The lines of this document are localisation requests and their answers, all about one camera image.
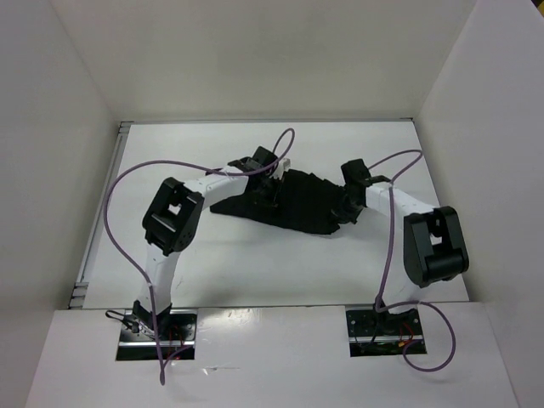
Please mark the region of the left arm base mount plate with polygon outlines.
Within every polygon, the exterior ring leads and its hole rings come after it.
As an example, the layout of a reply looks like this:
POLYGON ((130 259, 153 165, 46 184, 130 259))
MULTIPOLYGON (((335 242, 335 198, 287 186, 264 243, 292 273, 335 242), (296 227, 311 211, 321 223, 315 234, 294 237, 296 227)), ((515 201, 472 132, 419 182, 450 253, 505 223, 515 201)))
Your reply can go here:
MULTIPOLYGON (((154 332, 142 323, 133 328, 137 320, 132 311, 122 312, 116 317, 122 323, 119 336, 120 347, 153 347, 154 332)), ((172 309, 170 315, 159 323, 159 338, 162 347, 193 346, 196 343, 197 311, 195 309, 172 309)))

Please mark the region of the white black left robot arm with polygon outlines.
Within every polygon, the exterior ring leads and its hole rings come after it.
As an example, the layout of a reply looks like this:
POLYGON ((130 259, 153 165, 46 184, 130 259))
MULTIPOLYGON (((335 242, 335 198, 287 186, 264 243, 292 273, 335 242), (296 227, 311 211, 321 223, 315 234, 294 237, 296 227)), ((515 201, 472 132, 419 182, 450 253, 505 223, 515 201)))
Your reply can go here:
POLYGON ((280 161, 260 146, 253 156, 208 170, 201 178, 164 179, 142 221, 147 243, 145 284, 133 303, 133 318, 149 339, 160 339, 168 332, 175 269, 181 252, 196 237, 201 213, 222 200, 255 190, 271 178, 280 161))

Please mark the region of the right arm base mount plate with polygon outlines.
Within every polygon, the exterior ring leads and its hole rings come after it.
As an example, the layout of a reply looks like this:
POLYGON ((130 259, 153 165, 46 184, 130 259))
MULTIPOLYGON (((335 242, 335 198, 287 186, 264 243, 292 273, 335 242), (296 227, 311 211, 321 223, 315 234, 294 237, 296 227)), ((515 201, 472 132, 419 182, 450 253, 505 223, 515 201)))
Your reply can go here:
POLYGON ((346 309, 349 340, 357 343, 398 343, 423 339, 420 317, 415 309, 392 314, 373 309, 346 309))

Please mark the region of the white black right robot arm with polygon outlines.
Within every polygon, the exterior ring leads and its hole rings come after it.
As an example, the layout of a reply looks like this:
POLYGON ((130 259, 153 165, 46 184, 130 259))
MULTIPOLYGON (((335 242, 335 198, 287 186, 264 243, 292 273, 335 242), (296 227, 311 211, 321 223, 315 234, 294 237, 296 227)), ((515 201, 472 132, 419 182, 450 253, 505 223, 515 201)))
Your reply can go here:
POLYGON ((372 176, 361 159, 341 166, 343 198, 333 211, 341 224, 354 224, 370 209, 389 218, 386 263, 373 305, 372 323, 382 334, 393 333, 402 324, 402 314, 383 302, 383 294, 394 251, 394 233, 403 234, 404 270, 410 281, 425 288, 451 281, 466 272, 469 256, 457 211, 418 200, 394 186, 394 178, 372 176))

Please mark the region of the black pleated skirt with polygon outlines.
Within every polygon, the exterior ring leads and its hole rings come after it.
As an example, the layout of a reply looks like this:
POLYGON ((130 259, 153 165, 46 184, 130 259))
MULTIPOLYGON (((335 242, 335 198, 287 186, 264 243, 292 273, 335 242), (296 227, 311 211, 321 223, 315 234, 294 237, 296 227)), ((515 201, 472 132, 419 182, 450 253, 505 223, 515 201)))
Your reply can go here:
POLYGON ((210 206, 210 212, 313 235, 331 235, 340 229, 342 224, 331 209, 345 191, 342 186, 299 170, 287 171, 282 179, 277 208, 250 205, 247 184, 242 195, 210 206))

